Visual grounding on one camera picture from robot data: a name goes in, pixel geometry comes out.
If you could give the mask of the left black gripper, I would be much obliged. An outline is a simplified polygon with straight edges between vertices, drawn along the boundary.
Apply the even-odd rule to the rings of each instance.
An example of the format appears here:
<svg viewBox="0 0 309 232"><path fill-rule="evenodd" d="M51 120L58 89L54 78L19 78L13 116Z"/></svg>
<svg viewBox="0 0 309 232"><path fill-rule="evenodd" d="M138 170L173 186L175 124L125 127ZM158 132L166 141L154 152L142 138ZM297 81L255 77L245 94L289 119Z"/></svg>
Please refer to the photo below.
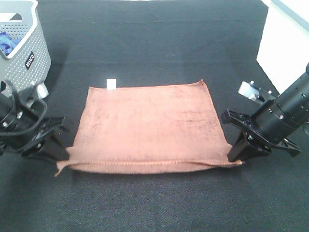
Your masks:
<svg viewBox="0 0 309 232"><path fill-rule="evenodd" d="M64 122L64 117L45 118L32 132L30 140L21 148L14 149L14 152L20 153L23 157L42 157L53 161L68 160L69 154L57 138L61 131L69 132Z"/></svg>

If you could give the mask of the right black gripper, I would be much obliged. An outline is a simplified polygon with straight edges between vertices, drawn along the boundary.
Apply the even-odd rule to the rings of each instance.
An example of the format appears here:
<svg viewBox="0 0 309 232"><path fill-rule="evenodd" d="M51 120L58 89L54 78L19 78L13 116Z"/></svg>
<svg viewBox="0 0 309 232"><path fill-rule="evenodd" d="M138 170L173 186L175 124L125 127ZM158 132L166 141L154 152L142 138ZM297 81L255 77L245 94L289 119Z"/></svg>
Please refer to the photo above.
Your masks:
<svg viewBox="0 0 309 232"><path fill-rule="evenodd" d="M268 156L273 148L284 150L292 157L301 152L299 146L286 137L279 137L272 142L271 139L276 138L273 134L275 130L272 129L270 138L267 138L266 134L254 128L253 120L248 115L242 115L227 109L222 114L221 119L224 124L232 124L241 130L232 149L227 154L229 162Z"/></svg>

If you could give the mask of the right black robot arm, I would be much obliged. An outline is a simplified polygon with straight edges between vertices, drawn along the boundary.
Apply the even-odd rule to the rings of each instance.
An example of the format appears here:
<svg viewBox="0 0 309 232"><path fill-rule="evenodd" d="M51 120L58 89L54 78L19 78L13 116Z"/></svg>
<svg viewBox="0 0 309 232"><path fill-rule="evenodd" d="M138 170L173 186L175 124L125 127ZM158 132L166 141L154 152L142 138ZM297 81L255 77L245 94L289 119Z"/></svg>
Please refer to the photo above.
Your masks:
<svg viewBox="0 0 309 232"><path fill-rule="evenodd" d="M277 97L254 82L242 82L239 94L260 104L260 107L251 116L229 109L223 112L222 122L241 130L227 154L229 162L268 156L272 149L284 150L292 157L301 152L288 136L300 127L305 133L309 132L308 71Z"/></svg>

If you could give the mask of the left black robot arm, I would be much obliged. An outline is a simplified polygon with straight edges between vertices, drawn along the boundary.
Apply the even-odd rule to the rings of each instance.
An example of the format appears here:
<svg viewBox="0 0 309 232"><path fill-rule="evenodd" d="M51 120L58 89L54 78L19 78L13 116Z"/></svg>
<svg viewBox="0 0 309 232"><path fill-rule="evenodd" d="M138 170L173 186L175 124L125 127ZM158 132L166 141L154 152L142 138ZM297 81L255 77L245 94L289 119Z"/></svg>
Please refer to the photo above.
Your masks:
<svg viewBox="0 0 309 232"><path fill-rule="evenodd" d="M0 154L29 159L68 160L69 154L56 137L66 131L64 117L47 117L47 104L35 99L29 107L13 83L0 83Z"/></svg>

